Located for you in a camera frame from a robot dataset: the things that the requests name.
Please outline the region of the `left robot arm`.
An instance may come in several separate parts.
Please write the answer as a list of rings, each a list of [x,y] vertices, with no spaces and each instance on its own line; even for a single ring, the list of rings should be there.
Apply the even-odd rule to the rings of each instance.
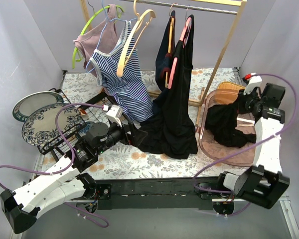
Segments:
[[[67,152],[48,170],[48,175],[40,175],[14,191],[6,189],[0,194],[2,211],[13,232],[28,230],[44,213],[69,200],[109,198],[111,185],[98,185],[85,170],[116,143],[137,147],[146,136],[147,132],[137,129],[133,123],[92,124],[74,145],[73,164],[70,164],[71,153]]]

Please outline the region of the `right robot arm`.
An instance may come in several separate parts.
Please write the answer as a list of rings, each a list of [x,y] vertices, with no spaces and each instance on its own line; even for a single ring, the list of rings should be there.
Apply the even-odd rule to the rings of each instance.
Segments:
[[[279,109],[285,88],[267,83],[263,92],[240,90],[243,109],[255,118],[256,148],[253,164],[243,174],[224,172],[216,184],[221,198],[244,199],[270,209],[289,187],[290,179],[282,174],[280,164],[280,130],[285,123],[285,112]]]

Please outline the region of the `black tank top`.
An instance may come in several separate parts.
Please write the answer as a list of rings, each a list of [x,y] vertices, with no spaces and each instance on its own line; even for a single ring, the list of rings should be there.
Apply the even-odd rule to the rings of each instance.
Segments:
[[[230,93],[235,96],[235,100],[229,104],[216,104],[208,108],[205,129],[211,131],[214,139],[226,147],[242,148],[247,143],[255,143],[256,135],[254,133],[243,133],[236,129],[237,116],[247,114],[250,111],[246,109],[246,99],[243,94]]]

